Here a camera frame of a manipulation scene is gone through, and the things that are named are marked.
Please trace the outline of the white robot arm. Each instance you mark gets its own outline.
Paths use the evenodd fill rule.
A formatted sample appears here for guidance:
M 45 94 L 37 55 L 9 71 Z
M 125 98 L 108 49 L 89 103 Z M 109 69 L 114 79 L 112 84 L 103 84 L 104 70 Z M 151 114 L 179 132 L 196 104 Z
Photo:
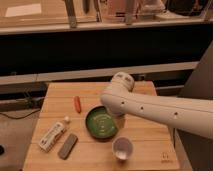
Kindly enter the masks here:
M 132 114 L 213 139 L 213 100 L 153 96 L 133 93 L 134 78 L 116 73 L 100 95 L 115 116 Z

